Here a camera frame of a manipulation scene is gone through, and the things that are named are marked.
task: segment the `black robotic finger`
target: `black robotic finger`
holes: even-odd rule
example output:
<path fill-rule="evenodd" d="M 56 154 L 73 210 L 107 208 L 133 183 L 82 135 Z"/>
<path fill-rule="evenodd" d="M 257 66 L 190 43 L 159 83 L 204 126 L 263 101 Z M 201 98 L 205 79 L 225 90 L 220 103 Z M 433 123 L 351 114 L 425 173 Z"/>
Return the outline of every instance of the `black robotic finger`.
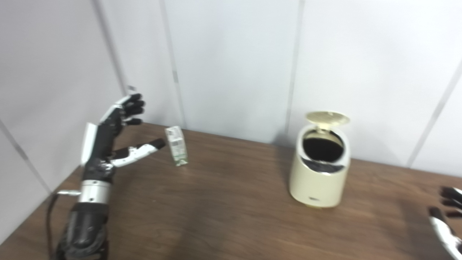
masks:
<path fill-rule="evenodd" d="M 462 210 L 462 204 L 453 199 L 442 199 L 441 204 L 449 207 L 455 207 Z"/>
<path fill-rule="evenodd" d="M 145 102 L 142 100 L 135 101 L 134 103 L 130 103 L 127 106 L 125 106 L 124 111 L 127 114 L 131 114 L 133 110 L 139 109 L 141 107 L 144 107 Z"/>
<path fill-rule="evenodd" d="M 462 191 L 453 187 L 441 187 L 440 195 L 443 198 L 453 199 L 462 203 Z"/>
<path fill-rule="evenodd" d="M 447 211 L 446 216 L 449 218 L 462 218 L 462 213 L 458 211 Z"/>
<path fill-rule="evenodd" d="M 137 101 L 135 101 L 133 103 L 128 104 L 125 107 L 125 110 L 131 110 L 131 109 L 135 109 L 135 108 L 138 108 L 138 107 L 144 107 L 145 104 L 146 104 L 146 102 L 144 102 L 142 100 L 137 100 Z"/>
<path fill-rule="evenodd" d="M 143 123 L 143 120 L 139 118 L 133 118 L 132 120 L 126 121 L 125 122 L 127 125 L 139 125 Z"/>
<path fill-rule="evenodd" d="M 139 115 L 139 114 L 144 113 L 144 109 L 142 107 L 138 107 L 138 108 L 135 108 L 135 109 L 131 109 L 131 110 L 127 111 L 126 113 L 127 113 L 127 116 L 130 117 L 130 116 L 133 116 L 133 115 Z"/>
<path fill-rule="evenodd" d="M 128 106 L 129 104 L 134 103 L 134 102 L 140 100 L 142 97 L 143 97 L 143 96 L 142 96 L 141 94 L 133 94 L 133 95 L 130 95 L 130 97 L 129 97 L 127 100 L 125 100 L 125 101 L 123 101 L 123 102 L 121 102 L 121 103 L 118 103 L 118 104 L 119 104 L 119 105 L 122 105 L 122 106 L 124 106 L 124 107 L 126 107 L 126 106 Z"/>

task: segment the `table surface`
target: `table surface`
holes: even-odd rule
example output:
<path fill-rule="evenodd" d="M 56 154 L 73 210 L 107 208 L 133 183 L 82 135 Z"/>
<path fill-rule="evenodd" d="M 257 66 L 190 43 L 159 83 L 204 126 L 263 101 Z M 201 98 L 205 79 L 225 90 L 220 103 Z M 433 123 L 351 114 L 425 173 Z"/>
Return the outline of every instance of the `table surface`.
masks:
<path fill-rule="evenodd" d="M 353 160 L 341 204 L 315 209 L 287 189 L 293 149 L 184 131 L 189 164 L 165 147 L 118 169 L 110 199 L 111 260 L 451 260 L 427 218 L 438 187 L 462 179 Z M 165 137 L 124 130 L 116 148 Z M 77 169 L 59 189 L 79 189 Z M 53 213 L 54 238 L 75 198 Z M 0 246 L 0 259 L 47 259 L 45 204 Z M 462 221 L 452 221 L 462 232 Z"/>

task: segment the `panel seam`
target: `panel seam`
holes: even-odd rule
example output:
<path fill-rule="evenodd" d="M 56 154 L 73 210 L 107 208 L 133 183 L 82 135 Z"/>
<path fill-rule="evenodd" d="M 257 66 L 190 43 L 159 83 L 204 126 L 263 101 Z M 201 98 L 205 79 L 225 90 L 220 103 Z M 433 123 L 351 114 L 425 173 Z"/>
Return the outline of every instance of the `panel seam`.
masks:
<path fill-rule="evenodd" d="M 451 94 L 456 88 L 457 83 L 459 82 L 461 76 L 462 76 L 462 60 L 460 60 L 459 64 L 457 65 L 457 68 L 454 74 L 452 75 L 451 80 L 449 81 L 449 84 L 447 85 L 445 91 L 443 92 L 443 95 L 441 96 L 437 106 L 435 107 L 435 110 L 433 111 L 433 114 L 430 117 L 430 120 L 428 121 L 427 126 L 424 128 L 422 135 L 417 141 L 417 144 L 414 147 L 414 150 L 412 151 L 411 156 L 409 157 L 409 160 L 407 161 L 406 167 L 411 168 L 412 165 L 414 164 L 415 160 L 417 159 L 417 156 L 419 155 L 419 152 L 422 150 L 428 136 L 430 135 L 439 116 L 441 115 L 441 112 L 443 111 L 449 98 L 451 97 Z"/>
<path fill-rule="evenodd" d="M 294 95 L 294 88 L 295 88 L 295 78 L 297 76 L 297 67 L 298 67 L 298 56 L 300 50 L 300 38 L 302 34 L 302 23 L 303 23 L 303 14 L 304 14 L 304 7 L 305 7 L 305 0 L 299 0 L 298 2 L 298 13 L 297 13 L 297 27 L 295 32 L 295 44 L 292 54 L 292 71 L 291 71 L 291 78 L 289 82 L 289 95 L 287 97 L 287 112 L 286 112 L 286 122 L 284 127 L 284 132 L 287 137 L 289 137 L 289 127 L 290 127 L 290 119 L 292 114 L 292 101 Z"/>
<path fill-rule="evenodd" d="M 40 185 L 45 189 L 48 194 L 51 194 L 51 189 L 48 187 L 47 183 L 45 180 L 42 178 L 40 173 L 37 171 L 37 168 L 34 166 L 34 164 L 30 161 L 29 157 L 27 156 L 26 152 L 24 149 L 19 145 L 19 143 L 16 141 L 14 136 L 11 134 L 11 132 L 8 130 L 6 125 L 3 123 L 3 121 L 0 119 L 0 130 L 3 132 L 3 134 L 6 136 L 10 144 L 15 148 L 16 152 L 21 156 L 21 158 L 24 160 L 24 163 L 26 166 L 30 169 L 32 174 L 35 176 L 35 178 L 38 180 Z"/>
<path fill-rule="evenodd" d="M 111 59 L 112 67 L 117 77 L 117 81 L 119 81 L 119 88 L 122 92 L 122 96 L 126 96 L 128 94 L 127 91 L 127 81 L 123 74 L 122 64 L 116 52 L 116 45 L 114 44 L 113 37 L 110 33 L 110 29 L 108 26 L 107 19 L 104 15 L 102 4 L 99 0 L 92 0 L 93 9 L 95 11 L 95 15 L 97 17 L 99 27 L 103 34 L 104 42 L 106 43 L 106 48 L 109 53 L 109 57 Z"/>
<path fill-rule="evenodd" d="M 183 105 L 183 98 L 181 94 L 180 83 L 178 79 L 178 70 L 176 68 L 176 61 L 175 61 L 175 53 L 173 51 L 173 40 L 170 31 L 170 24 L 167 17 L 167 6 L 165 5 L 165 0 L 159 0 L 160 5 L 160 12 L 162 16 L 162 21 L 164 23 L 164 31 L 165 31 L 165 38 L 167 39 L 167 47 L 169 50 L 169 57 L 170 57 L 170 65 L 172 67 L 172 77 L 175 84 L 175 92 L 176 98 L 178 102 L 178 106 L 180 107 L 180 114 L 181 114 L 181 121 L 182 121 L 182 128 L 187 129 L 188 125 L 186 123 L 186 115 Z"/>

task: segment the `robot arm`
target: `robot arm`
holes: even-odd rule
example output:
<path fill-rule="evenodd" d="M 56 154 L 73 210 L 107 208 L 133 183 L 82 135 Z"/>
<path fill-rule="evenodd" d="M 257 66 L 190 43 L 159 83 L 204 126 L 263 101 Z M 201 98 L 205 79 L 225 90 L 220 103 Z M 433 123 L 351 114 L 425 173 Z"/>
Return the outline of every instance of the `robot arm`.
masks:
<path fill-rule="evenodd" d="M 143 113 L 144 104 L 140 94 L 126 96 L 109 108 L 99 125 L 87 124 L 81 157 L 81 166 L 84 167 L 81 189 L 57 193 L 78 196 L 79 199 L 71 209 L 54 259 L 86 259 L 95 255 L 99 255 L 100 260 L 107 259 L 106 222 L 116 168 L 133 163 L 165 146 L 162 139 L 156 139 L 135 147 L 112 150 L 114 139 L 124 126 L 142 123 L 133 116 Z"/>
<path fill-rule="evenodd" d="M 446 206 L 455 207 L 456 211 L 446 213 L 449 218 L 462 217 L 462 191 L 453 187 L 442 187 L 440 195 L 443 197 L 441 203 Z M 456 260 L 462 260 L 462 240 L 447 224 L 443 212 L 437 207 L 429 208 L 430 222 L 433 229 L 448 253 Z"/>

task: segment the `silver metal cylinder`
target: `silver metal cylinder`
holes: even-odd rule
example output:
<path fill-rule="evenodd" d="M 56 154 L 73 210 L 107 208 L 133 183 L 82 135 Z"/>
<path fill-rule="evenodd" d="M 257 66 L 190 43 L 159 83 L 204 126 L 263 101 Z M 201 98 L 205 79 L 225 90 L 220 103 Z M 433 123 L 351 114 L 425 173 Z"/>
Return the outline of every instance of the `silver metal cylinder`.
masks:
<path fill-rule="evenodd" d="M 84 180 L 82 181 L 82 194 L 79 197 L 79 202 L 87 203 L 103 203 L 109 202 L 109 193 L 111 184 L 100 180 Z"/>

